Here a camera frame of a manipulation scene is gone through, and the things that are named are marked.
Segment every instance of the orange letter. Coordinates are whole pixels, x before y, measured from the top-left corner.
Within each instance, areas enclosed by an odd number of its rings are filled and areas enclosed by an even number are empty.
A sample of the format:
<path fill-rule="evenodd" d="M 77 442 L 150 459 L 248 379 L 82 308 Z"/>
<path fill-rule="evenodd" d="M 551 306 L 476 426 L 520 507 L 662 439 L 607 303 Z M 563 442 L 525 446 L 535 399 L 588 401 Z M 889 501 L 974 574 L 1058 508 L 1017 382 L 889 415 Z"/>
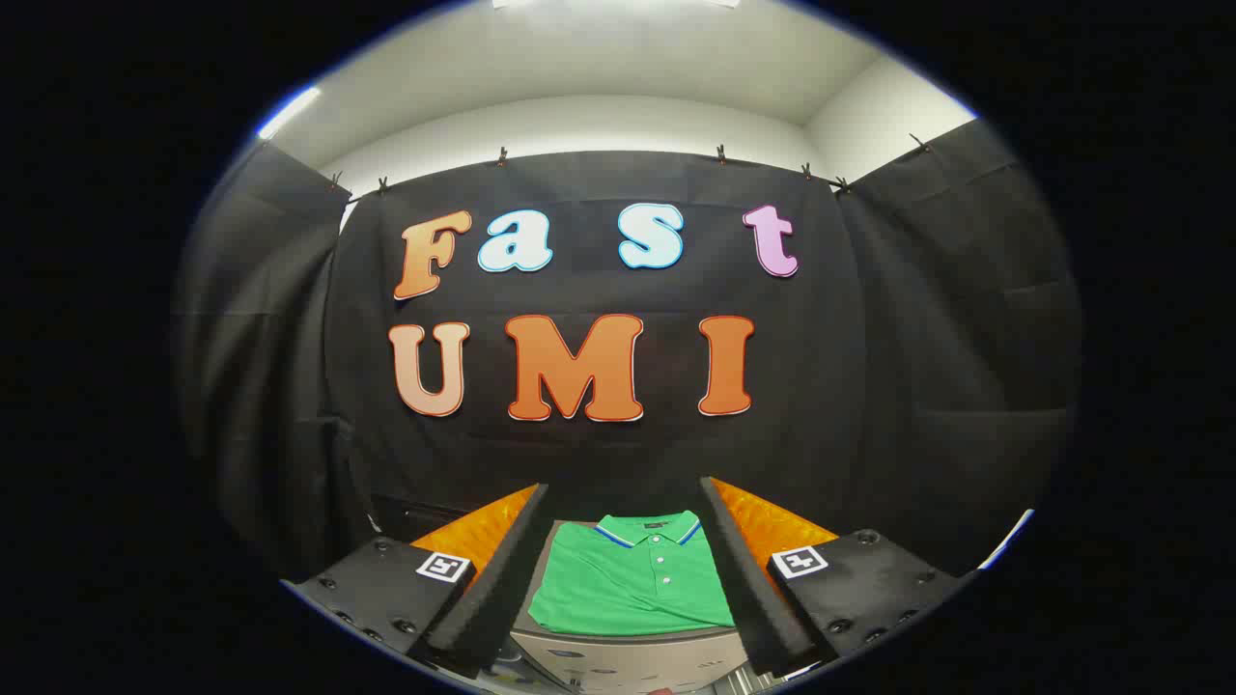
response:
<path fill-rule="evenodd" d="M 708 391 L 700 399 L 706 416 L 737 416 L 751 407 L 743 391 L 747 362 L 747 336 L 755 324 L 743 317 L 708 317 L 700 322 L 700 333 L 708 338 Z"/>
<path fill-rule="evenodd" d="M 439 231 L 464 234 L 470 229 L 472 215 L 460 210 L 403 230 L 403 239 L 407 241 L 403 250 L 403 279 L 394 288 L 394 298 L 412 299 L 438 289 L 442 278 L 434 275 L 430 261 L 438 261 L 440 268 L 450 265 L 455 255 L 455 237 L 442 234 L 434 239 L 434 235 Z"/>
<path fill-rule="evenodd" d="M 394 385 L 403 402 L 423 416 L 446 417 L 464 402 L 464 339 L 468 336 L 465 323 L 442 323 L 434 328 L 434 338 L 442 345 L 442 390 L 429 393 L 420 385 L 420 340 L 425 329 L 419 325 L 397 325 L 388 336 L 394 344 Z"/>
<path fill-rule="evenodd" d="M 544 420 L 552 412 L 540 398 L 545 381 L 554 404 L 566 419 L 583 401 L 592 382 L 592 402 L 583 414 L 596 422 L 632 422 L 644 416 L 635 401 L 635 339 L 644 333 L 644 322 L 627 314 L 607 314 L 588 330 L 580 356 L 562 341 L 549 317 L 515 317 L 507 322 L 507 335 L 515 339 L 515 402 L 508 408 L 517 420 Z M 564 408 L 564 398 L 575 404 Z"/>

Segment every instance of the green polo shirt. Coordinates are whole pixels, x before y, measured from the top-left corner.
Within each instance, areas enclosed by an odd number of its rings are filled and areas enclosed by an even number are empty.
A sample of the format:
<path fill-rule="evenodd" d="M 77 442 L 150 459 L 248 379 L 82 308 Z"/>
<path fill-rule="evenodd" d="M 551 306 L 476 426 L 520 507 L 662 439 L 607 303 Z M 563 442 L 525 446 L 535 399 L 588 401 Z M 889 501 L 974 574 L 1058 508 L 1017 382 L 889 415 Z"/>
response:
<path fill-rule="evenodd" d="M 570 634 L 734 626 L 708 538 L 691 512 L 560 526 L 528 612 L 545 629 Z"/>

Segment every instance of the shirt collar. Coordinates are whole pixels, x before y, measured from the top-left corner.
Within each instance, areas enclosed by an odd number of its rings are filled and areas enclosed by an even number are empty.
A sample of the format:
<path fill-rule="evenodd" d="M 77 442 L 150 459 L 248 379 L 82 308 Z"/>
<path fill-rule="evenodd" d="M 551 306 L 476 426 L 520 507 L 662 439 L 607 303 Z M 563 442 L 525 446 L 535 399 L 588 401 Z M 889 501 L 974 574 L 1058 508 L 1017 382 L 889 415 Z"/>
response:
<path fill-rule="evenodd" d="M 659 528 L 645 528 L 644 524 L 664 523 Z M 664 517 L 614 517 L 597 522 L 598 533 L 613 540 L 623 548 L 634 548 L 649 535 L 660 535 L 665 540 L 686 544 L 697 531 L 700 531 L 700 517 L 692 512 L 667 514 Z"/>

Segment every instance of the black curtain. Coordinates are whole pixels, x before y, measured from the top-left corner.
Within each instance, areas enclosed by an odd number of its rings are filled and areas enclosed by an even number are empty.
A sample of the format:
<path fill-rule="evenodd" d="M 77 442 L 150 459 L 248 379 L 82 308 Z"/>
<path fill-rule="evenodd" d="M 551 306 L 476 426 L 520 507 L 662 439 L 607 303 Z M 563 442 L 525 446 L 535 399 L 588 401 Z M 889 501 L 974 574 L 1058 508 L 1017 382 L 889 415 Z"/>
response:
<path fill-rule="evenodd" d="M 865 472 L 839 518 L 962 574 L 1059 463 L 1083 324 L 1063 235 L 999 135 L 975 120 L 926 145 L 837 194 L 868 334 Z"/>
<path fill-rule="evenodd" d="M 289 579 L 328 566 L 368 529 L 347 470 L 350 428 L 325 402 L 323 372 L 347 198 L 274 145 L 255 143 L 205 202 L 173 298 L 177 402 L 198 480 Z"/>
<path fill-rule="evenodd" d="M 204 208 L 173 310 L 193 458 L 288 579 L 329 566 L 373 519 L 415 535 L 534 482 L 550 485 L 556 518 L 665 513 L 708 475 L 963 574 L 1033 506 L 1062 451 L 1082 338 L 1068 255 L 1030 173 L 980 121 L 837 194 L 749 162 L 576 152 L 393 185 L 340 236 L 346 199 L 274 146 L 246 153 Z M 684 213 L 671 268 L 620 265 L 614 220 L 634 202 Z M 766 275 L 735 225 L 764 204 L 794 220 L 792 278 Z M 488 221 L 525 207 L 552 220 L 552 262 L 481 271 Z M 402 230 L 459 209 L 473 229 L 435 268 L 441 287 L 394 302 Z M 527 313 L 551 315 L 572 350 L 602 313 L 640 317 L 645 417 L 510 420 L 503 324 Z M 703 418 L 697 324 L 727 313 L 755 323 L 755 404 Z M 445 320 L 472 326 L 465 403 L 423 418 L 396 393 L 387 330 Z M 435 345 L 421 345 L 429 390 Z M 417 508 L 434 518 L 409 523 Z"/>

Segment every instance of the white wall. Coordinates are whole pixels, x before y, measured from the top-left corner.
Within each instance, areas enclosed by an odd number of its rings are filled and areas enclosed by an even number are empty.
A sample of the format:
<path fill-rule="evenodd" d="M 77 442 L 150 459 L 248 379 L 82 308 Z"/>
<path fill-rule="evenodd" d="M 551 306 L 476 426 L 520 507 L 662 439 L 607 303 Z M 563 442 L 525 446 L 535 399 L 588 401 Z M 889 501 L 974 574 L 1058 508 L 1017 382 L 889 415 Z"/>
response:
<path fill-rule="evenodd" d="M 859 177 L 910 152 L 908 134 L 928 141 L 974 114 L 915 72 L 884 56 L 829 98 L 806 127 L 747 111 L 654 96 L 561 96 L 455 114 L 384 137 L 320 171 L 342 171 L 353 197 L 430 173 L 508 157 L 596 150 L 726 156 L 791 171 L 811 162 L 824 178 Z M 340 223 L 351 214 L 350 205 Z"/>
<path fill-rule="evenodd" d="M 800 171 L 819 155 L 798 126 L 747 111 L 653 96 L 562 96 L 513 101 L 429 121 L 372 142 L 320 171 L 342 171 L 353 197 L 388 183 L 508 157 L 596 150 L 717 155 Z M 344 221 L 351 207 L 344 215 Z"/>
<path fill-rule="evenodd" d="M 829 98 L 807 122 L 807 136 L 824 166 L 812 173 L 857 181 L 927 142 L 974 120 L 974 114 L 931 82 L 881 56 Z"/>

